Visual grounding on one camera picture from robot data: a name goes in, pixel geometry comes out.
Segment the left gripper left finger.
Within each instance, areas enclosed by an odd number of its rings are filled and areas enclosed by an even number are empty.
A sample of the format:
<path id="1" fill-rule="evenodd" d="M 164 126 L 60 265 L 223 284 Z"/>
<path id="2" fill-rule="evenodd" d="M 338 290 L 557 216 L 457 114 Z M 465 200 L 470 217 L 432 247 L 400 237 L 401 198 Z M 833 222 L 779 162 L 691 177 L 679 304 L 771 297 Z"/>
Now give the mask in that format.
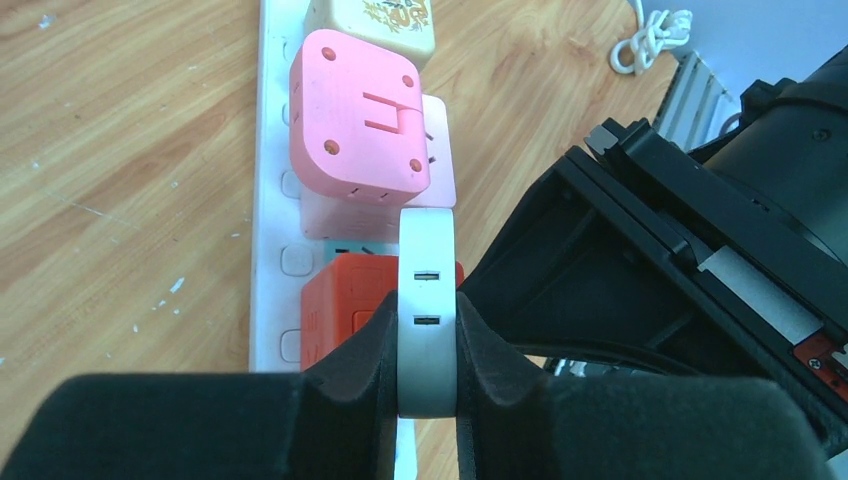
<path id="1" fill-rule="evenodd" d="M 91 374 L 41 404 L 5 479 L 389 479 L 397 296 L 300 373 Z"/>

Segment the white plug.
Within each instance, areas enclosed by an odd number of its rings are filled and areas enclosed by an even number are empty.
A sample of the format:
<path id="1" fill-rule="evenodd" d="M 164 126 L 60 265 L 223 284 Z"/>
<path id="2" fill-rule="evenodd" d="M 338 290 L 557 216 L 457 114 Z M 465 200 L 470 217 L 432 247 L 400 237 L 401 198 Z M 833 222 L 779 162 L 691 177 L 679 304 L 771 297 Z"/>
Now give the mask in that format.
<path id="1" fill-rule="evenodd" d="M 456 412 L 455 260 L 450 209 L 401 211 L 397 400 L 404 418 L 449 418 Z"/>

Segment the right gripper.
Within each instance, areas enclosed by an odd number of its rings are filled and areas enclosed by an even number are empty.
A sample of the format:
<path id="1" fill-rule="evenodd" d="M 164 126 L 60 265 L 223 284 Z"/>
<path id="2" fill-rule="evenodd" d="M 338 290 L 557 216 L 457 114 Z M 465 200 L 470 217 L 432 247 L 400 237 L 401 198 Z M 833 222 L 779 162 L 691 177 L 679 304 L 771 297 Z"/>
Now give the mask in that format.
<path id="1" fill-rule="evenodd" d="M 461 289 L 530 354 L 774 381 L 838 455 L 847 268 L 716 168 L 741 141 L 686 153 L 645 121 L 605 121 L 531 185 Z"/>

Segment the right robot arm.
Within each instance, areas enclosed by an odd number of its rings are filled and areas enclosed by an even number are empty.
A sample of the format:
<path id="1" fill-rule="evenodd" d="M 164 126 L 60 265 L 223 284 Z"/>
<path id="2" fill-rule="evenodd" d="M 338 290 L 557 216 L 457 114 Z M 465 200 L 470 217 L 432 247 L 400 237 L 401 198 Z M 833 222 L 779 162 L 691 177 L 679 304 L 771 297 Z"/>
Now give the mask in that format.
<path id="1" fill-rule="evenodd" d="M 462 283 L 520 350 L 761 377 L 847 448 L 847 54 L 754 82 L 691 151 L 608 119 L 524 194 Z"/>

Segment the white long power strip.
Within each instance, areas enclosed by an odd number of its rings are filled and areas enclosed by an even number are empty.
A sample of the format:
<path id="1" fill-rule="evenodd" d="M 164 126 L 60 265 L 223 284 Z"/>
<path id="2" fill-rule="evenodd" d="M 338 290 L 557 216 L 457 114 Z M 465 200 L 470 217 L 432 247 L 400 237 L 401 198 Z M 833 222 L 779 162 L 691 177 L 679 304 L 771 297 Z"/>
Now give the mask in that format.
<path id="1" fill-rule="evenodd" d="M 341 253 L 394 254 L 394 244 L 309 240 L 289 157 L 289 72 L 304 39 L 306 1 L 260 4 L 248 370 L 299 372 L 300 296 Z"/>

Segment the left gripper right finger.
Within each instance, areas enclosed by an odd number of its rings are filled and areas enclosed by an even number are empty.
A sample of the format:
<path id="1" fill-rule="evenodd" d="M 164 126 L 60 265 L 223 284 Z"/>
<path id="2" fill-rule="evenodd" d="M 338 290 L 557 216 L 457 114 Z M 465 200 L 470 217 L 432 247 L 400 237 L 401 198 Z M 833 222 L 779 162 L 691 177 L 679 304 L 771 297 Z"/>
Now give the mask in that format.
<path id="1" fill-rule="evenodd" d="M 557 377 L 457 298 L 463 479 L 829 479 L 802 410 L 775 383 Z"/>

